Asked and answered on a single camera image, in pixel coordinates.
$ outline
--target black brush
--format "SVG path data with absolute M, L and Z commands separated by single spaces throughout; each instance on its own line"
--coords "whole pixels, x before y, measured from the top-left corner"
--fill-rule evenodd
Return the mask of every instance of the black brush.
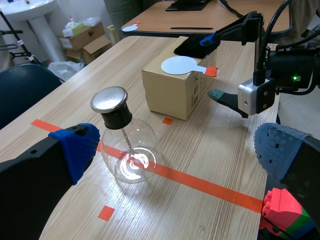
M 193 34 L 178 46 L 174 53 L 180 56 L 187 56 L 196 59 L 204 59 L 207 55 L 211 54 L 220 45 L 220 40 L 214 39 L 214 43 L 202 46 L 200 42 L 205 38 L 203 34 Z

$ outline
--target blue chair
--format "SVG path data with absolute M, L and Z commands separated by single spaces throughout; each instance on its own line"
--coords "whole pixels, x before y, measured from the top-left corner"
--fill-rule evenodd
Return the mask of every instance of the blue chair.
M 43 66 L 26 64 L 0 72 L 0 129 L 62 83 Z

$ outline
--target glass bottle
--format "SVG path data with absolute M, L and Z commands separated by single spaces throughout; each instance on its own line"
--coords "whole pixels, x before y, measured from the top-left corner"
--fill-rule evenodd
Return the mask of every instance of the glass bottle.
M 117 180 L 133 184 L 150 178 L 163 156 L 154 131 L 132 116 L 127 99 L 122 87 L 107 87 L 93 96 L 91 108 L 106 126 L 100 144 L 106 166 Z

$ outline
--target cardboard box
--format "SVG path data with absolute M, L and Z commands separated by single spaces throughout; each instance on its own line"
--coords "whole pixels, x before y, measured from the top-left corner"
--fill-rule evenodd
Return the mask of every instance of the cardboard box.
M 83 31 L 81 31 L 76 36 L 71 37 L 63 37 L 58 36 L 61 45 L 64 49 L 78 51 L 79 49 L 83 48 L 84 46 L 91 43 L 93 40 L 98 39 L 102 35 L 105 34 L 104 27 L 100 22 L 96 26 L 86 27 Z
M 109 38 L 102 35 L 78 51 L 65 50 L 65 54 L 73 62 L 78 62 L 82 59 L 85 64 L 89 64 L 111 47 L 112 43 Z
M 64 37 L 73 37 L 81 33 L 85 29 L 85 25 L 82 22 L 77 23 L 72 28 L 66 28 L 62 30 Z
M 179 37 L 142 70 L 142 81 L 149 109 L 182 120 L 188 119 L 192 110 L 207 92 L 210 83 L 215 80 L 197 71 L 181 75 L 171 75 L 162 71 L 162 62 L 176 56 L 174 50 L 186 39 L 186 37 Z M 216 54 L 217 50 L 205 59 L 195 58 L 195 60 L 200 66 L 215 67 Z

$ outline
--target plastic bag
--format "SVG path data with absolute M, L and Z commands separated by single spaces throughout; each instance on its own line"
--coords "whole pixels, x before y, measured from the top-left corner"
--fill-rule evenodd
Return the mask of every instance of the plastic bag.
M 85 64 L 82 62 L 75 63 L 73 61 L 56 61 L 50 63 L 48 70 L 63 81 L 67 81 L 83 69 L 84 65 Z
M 101 17 L 89 17 L 81 21 L 85 27 L 94 27 L 101 22 Z

